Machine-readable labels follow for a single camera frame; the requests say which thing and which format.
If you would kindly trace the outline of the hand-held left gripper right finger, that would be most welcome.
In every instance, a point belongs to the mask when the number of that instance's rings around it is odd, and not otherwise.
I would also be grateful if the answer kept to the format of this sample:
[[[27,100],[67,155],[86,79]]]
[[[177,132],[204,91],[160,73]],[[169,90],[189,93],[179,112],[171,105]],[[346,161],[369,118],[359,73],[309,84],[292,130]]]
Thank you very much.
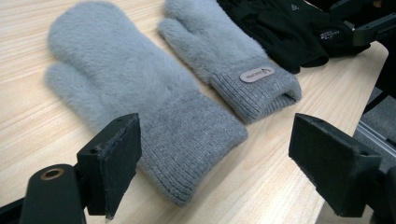
[[[359,217],[381,156],[323,119],[297,113],[289,157],[336,215]]]

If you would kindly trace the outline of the black glove with white logo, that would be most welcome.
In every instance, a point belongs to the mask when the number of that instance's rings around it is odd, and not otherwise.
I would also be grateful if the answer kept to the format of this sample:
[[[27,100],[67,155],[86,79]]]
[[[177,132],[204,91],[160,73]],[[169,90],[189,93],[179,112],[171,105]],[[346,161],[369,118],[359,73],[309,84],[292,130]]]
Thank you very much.
[[[276,0],[281,10],[296,25],[311,34],[331,57],[359,54],[370,44],[353,45],[353,32],[342,21],[333,21],[331,16],[307,4],[304,0]]]

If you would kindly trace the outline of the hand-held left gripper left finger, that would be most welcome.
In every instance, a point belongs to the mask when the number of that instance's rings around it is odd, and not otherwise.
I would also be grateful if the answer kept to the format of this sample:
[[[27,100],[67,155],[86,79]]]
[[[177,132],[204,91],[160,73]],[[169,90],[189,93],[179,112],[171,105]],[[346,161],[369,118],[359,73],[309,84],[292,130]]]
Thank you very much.
[[[113,119],[77,154],[82,201],[91,216],[115,216],[141,155],[137,114]]]

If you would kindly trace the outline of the aluminium frame rail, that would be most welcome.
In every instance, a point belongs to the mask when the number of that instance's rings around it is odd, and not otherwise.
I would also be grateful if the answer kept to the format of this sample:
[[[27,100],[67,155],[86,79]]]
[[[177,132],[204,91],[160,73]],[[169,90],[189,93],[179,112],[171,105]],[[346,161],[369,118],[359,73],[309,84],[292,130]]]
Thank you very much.
[[[365,122],[359,121],[356,132],[386,151],[390,156],[396,158],[396,147],[385,136],[375,131]]]

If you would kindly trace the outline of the black glove with grip patches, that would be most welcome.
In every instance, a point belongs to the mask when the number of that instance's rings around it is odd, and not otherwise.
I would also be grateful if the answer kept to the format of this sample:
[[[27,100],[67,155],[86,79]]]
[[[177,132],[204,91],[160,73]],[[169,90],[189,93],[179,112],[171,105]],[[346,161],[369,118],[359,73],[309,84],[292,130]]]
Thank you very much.
[[[322,66],[330,56],[280,7],[284,0],[217,0],[231,20],[287,71]]]

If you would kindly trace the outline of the grey fluffy mitten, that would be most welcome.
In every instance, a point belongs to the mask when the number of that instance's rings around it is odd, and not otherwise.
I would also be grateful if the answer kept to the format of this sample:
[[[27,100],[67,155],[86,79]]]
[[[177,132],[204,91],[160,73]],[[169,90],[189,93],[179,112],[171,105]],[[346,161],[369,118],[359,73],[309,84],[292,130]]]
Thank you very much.
[[[192,75],[108,2],[69,8],[50,27],[56,58],[47,84],[95,131],[111,120],[140,118],[141,169],[183,206],[207,172],[248,132],[201,94]]]
[[[269,61],[216,0],[165,0],[158,31],[175,54],[246,123],[302,99],[298,79]]]

